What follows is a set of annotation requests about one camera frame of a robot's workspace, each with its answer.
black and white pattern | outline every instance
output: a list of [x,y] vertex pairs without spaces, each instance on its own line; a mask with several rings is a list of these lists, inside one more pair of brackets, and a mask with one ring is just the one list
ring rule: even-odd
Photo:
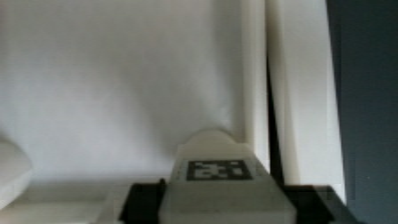
[[252,180],[243,160],[190,161],[186,180]]

white wall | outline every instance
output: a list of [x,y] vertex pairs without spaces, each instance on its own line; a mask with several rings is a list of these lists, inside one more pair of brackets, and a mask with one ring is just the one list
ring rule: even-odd
[[0,132],[35,180],[167,175],[199,130],[243,137],[240,1],[0,2]]

white curved object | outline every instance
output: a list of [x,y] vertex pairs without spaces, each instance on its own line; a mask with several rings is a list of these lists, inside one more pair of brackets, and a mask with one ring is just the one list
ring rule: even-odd
[[32,178],[32,163],[18,147],[0,142],[0,210],[21,195]]
[[268,1],[268,61],[286,184],[345,178],[325,1]]

gray wall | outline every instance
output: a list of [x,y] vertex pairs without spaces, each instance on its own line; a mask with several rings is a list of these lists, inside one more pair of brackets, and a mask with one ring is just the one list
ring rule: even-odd
[[0,3],[0,134],[35,181],[167,176],[199,130],[243,138],[240,1]]
[[368,224],[396,224],[398,2],[334,3],[348,207]]

white surface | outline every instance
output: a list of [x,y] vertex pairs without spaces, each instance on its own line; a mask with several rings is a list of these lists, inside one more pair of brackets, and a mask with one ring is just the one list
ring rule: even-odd
[[243,137],[240,1],[0,3],[0,133],[35,181],[169,175],[201,129]]
[[16,203],[0,212],[2,224],[92,224],[103,201]]
[[286,183],[330,185],[345,201],[325,1],[268,1],[268,49]]
[[32,163],[27,155],[11,143],[0,142],[0,210],[21,195],[30,179]]
[[242,1],[245,134],[258,159],[270,170],[265,0]]
[[[243,160],[252,179],[190,181],[188,162],[211,160]],[[222,132],[201,133],[179,148],[160,207],[160,223],[295,223],[295,208],[254,153],[247,145],[236,144]]]

